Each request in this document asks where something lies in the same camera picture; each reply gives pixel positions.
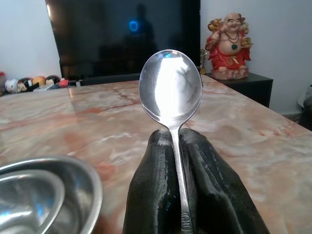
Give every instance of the pink marble surface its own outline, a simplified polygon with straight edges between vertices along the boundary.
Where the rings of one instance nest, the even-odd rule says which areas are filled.
[[[184,125],[236,170],[272,234],[312,233],[312,132],[203,76],[203,98]],[[122,230],[130,180],[150,134],[137,81],[0,97],[0,163],[30,156],[86,160],[103,181],[95,233]]]

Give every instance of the stainless steel bowl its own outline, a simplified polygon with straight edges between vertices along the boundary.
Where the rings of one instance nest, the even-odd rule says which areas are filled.
[[[51,172],[25,170],[0,176],[0,234],[43,234],[57,217],[65,196]]]
[[[48,170],[56,174],[65,186],[65,200],[49,234],[92,232],[103,199],[101,179],[92,166],[73,157],[51,156],[2,165],[0,175],[24,169]]]

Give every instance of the television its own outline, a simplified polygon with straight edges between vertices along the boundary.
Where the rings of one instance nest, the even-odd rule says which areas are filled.
[[[139,79],[154,53],[200,64],[200,0],[46,0],[62,76],[83,84]]]

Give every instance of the figurine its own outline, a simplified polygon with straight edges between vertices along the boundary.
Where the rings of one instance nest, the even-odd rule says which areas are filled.
[[[239,13],[230,13],[221,21],[214,19],[208,24],[212,35],[205,49],[209,51],[215,79],[241,79],[249,75],[245,60],[250,61],[251,39],[246,37],[249,26]]]
[[[45,84],[47,85],[54,85],[56,83],[59,83],[59,77],[58,76],[48,76],[46,79],[45,79]]]
[[[35,77],[34,79],[33,79],[33,85],[34,84],[39,84],[39,86],[43,86],[43,85],[45,85],[45,78],[44,77],[41,77],[41,76],[39,76],[39,77]]]
[[[8,93],[14,94],[18,92],[18,80],[9,79],[5,82],[5,89]]]
[[[28,91],[29,87],[33,85],[30,78],[22,78],[18,81],[18,93]]]

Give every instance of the spoon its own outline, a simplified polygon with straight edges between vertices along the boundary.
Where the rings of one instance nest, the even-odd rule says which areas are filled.
[[[187,185],[179,147],[179,130],[197,110],[201,77],[194,63],[176,50],[163,50],[144,64],[139,95],[145,112],[171,133],[181,199],[181,233],[193,234]]]

